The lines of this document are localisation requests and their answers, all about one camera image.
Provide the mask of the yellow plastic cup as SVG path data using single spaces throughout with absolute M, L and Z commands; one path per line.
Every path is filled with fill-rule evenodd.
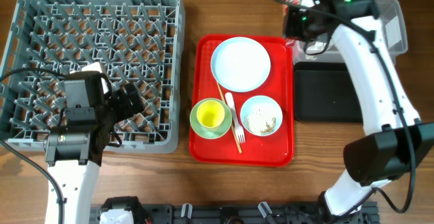
M 224 107 L 218 100 L 206 100 L 197 109 L 198 122 L 207 129 L 217 129 L 225 117 Z

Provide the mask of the black waste tray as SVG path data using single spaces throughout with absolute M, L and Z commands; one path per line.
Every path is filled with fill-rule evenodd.
M 294 65 L 294 117 L 300 122 L 363 121 L 344 63 L 297 62 Z

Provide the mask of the white napkin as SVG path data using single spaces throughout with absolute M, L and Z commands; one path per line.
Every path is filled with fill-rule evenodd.
M 323 54 L 328 49 L 326 42 L 315 41 L 304 45 L 304 54 L 307 60 L 316 60 L 317 56 Z

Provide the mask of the red snack wrapper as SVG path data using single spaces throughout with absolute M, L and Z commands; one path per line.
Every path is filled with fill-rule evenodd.
M 288 1 L 288 2 L 290 2 L 290 3 L 293 3 L 293 4 L 298 5 L 298 4 L 300 3 L 301 0 L 284 0 L 284 1 Z M 285 4 L 282 5 L 282 12 L 283 12 L 283 27 L 284 27 L 284 28 L 285 28 L 285 26 L 286 26 L 286 17 L 287 17 L 287 15 L 288 15 L 288 8 L 289 8 L 289 7 L 288 7 L 287 5 L 285 5 Z M 292 47 L 292 46 L 294 45 L 294 43 L 296 42 L 294 39 L 290 39 L 290 38 L 286 37 L 285 35 L 283 35 L 283 38 L 284 38 L 285 41 L 286 41 L 285 46 L 286 46 L 287 48 Z

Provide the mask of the rice and food scraps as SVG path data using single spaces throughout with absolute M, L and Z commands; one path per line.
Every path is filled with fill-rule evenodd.
M 274 131 L 276 118 L 267 114 L 251 113 L 245 116 L 247 129 L 255 135 L 264 136 Z

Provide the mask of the green saucer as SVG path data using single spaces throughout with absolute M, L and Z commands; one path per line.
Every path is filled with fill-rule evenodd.
M 204 128 L 197 120 L 197 109 L 199 105 L 206 100 L 218 100 L 216 98 L 207 98 L 199 101 L 193 108 L 190 114 L 190 124 L 193 131 L 202 138 L 205 139 L 216 139 L 225 135 L 227 131 L 231 128 L 232 116 L 230 109 L 221 100 L 218 100 L 224 107 L 225 117 L 222 124 L 214 130 Z

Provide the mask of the large light blue plate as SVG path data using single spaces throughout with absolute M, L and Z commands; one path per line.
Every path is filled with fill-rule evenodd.
M 215 80 L 233 92 L 259 88 L 271 72 L 271 59 L 259 42 L 247 37 L 233 37 L 220 43 L 210 61 Z

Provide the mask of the small light blue bowl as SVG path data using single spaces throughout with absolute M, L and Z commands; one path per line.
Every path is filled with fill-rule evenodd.
M 243 127 L 254 136 L 274 134 L 283 123 L 283 112 L 271 97 L 257 95 L 247 99 L 240 110 Z

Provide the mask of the clear plastic bin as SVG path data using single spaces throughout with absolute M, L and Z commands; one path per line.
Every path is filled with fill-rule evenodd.
M 396 57 L 408 51 L 408 40 L 403 13 L 398 0 L 375 0 L 380 10 L 380 20 L 384 33 L 385 43 L 389 49 L 389 55 L 393 64 Z M 344 63 L 340 52 L 330 42 L 327 50 L 317 56 L 306 55 L 303 51 L 304 43 L 296 41 L 292 46 L 293 63 L 298 62 L 334 62 Z

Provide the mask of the grey dishwasher rack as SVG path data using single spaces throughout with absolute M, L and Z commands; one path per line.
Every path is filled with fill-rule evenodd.
M 115 125 L 113 151 L 178 146 L 182 0 L 17 0 L 1 35 L 1 138 L 42 151 L 66 105 L 62 76 L 100 63 L 114 90 L 132 84 L 144 110 Z

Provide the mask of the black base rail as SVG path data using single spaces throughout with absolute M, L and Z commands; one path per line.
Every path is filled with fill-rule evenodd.
M 108 223 L 109 211 L 120 209 L 133 213 L 135 223 L 318 223 L 315 202 L 290 202 L 273 205 L 181 206 L 171 204 L 143 204 L 137 197 L 107 199 L 90 210 L 90 223 Z

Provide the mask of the white plastic fork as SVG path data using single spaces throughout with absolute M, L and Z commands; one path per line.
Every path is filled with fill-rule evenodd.
M 224 97 L 226 99 L 226 103 L 227 103 L 229 109 L 231 110 L 231 115 L 233 118 L 234 129 L 235 129 L 235 135 L 236 135 L 236 137 L 240 143 L 244 143 L 245 142 L 245 134 L 244 134 L 243 127 L 239 124 L 233 95 L 230 92 L 227 92 L 224 95 Z

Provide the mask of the red plastic tray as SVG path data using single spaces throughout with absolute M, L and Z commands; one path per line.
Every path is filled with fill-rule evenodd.
M 213 51 L 229 34 L 209 34 L 197 44 L 192 105 L 206 98 L 220 99 L 216 80 L 212 77 L 211 57 Z M 198 161 L 217 164 L 247 164 L 280 167 L 294 157 L 294 99 L 292 50 L 280 37 L 250 36 L 264 46 L 271 59 L 271 72 L 263 85 L 251 91 L 233 94 L 237 112 L 243 103 L 257 95 L 275 100 L 283 112 L 283 123 L 269 136 L 255 136 L 245 132 L 245 142 L 240 153 L 231 130 L 220 138 L 205 139 L 192 128 L 189 135 L 190 154 Z

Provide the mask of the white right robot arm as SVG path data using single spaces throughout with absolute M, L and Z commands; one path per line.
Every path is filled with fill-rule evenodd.
M 340 52 L 361 107 L 363 138 L 344 148 L 345 169 L 321 193 L 317 219 L 347 218 L 373 194 L 408 174 L 405 212 L 416 169 L 433 146 L 433 124 L 424 123 L 408 100 L 384 41 L 375 0 L 301 0 L 289 3 L 285 34 L 303 42 L 326 35 Z

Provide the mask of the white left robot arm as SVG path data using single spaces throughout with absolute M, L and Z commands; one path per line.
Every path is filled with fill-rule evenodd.
M 67 83 L 65 125 L 51 129 L 45 140 L 45 162 L 52 181 L 46 223 L 88 223 L 102 154 L 120 147 L 115 124 L 143 111 L 140 93 L 130 83 L 112 93 L 100 84 Z

